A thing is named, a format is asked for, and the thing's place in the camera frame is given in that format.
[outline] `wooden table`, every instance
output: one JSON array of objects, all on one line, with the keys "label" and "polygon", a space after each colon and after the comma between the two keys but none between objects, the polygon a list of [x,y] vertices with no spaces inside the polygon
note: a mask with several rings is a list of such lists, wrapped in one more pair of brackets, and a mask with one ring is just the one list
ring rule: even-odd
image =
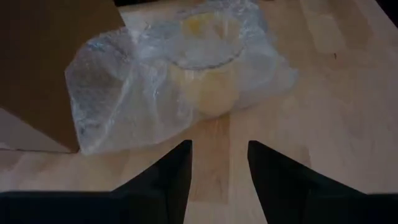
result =
[{"label": "wooden table", "polygon": [[[168,11],[152,6],[121,14],[128,26],[139,14]],[[277,49],[300,71],[293,89],[138,151],[89,157],[1,151],[0,189],[111,190],[193,139],[186,223],[265,223],[246,159],[255,139],[363,192],[398,192],[396,27],[373,0],[260,6]]]}]

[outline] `bubble wrap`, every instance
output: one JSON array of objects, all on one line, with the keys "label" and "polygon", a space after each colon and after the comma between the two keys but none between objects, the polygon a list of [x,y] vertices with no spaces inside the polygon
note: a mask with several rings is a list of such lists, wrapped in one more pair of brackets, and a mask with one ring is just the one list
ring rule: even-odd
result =
[{"label": "bubble wrap", "polygon": [[84,154],[162,142],[297,77],[251,1],[210,1],[132,29],[89,40],[65,70]]}]

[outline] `plastic bag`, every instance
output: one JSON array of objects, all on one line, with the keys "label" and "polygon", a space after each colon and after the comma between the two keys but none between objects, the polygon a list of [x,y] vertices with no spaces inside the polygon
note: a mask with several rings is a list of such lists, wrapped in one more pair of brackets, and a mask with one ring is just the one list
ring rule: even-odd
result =
[{"label": "plastic bag", "polygon": [[136,34],[123,28],[89,40],[65,71],[84,154],[162,142],[297,76],[251,1],[207,2]]}]

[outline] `light wood surface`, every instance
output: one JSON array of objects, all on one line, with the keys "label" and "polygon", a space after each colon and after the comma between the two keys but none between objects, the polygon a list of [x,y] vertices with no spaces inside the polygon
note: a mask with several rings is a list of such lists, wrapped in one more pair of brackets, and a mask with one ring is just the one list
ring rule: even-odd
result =
[{"label": "light wood surface", "polygon": [[[392,22],[373,0],[259,4],[277,49],[300,71],[293,89],[138,151],[88,157],[0,151],[0,189],[111,190],[192,139],[186,223],[265,223],[246,159],[255,139],[363,192],[398,192]],[[138,8],[121,9],[124,20],[151,11]]]}]

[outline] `brown cardboard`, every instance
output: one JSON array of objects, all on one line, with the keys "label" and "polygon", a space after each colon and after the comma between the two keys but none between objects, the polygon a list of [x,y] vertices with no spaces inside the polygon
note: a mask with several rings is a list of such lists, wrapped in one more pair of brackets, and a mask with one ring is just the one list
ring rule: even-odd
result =
[{"label": "brown cardboard", "polygon": [[77,151],[64,70],[88,39],[124,25],[117,8],[112,0],[14,0],[0,11],[0,107]]}]

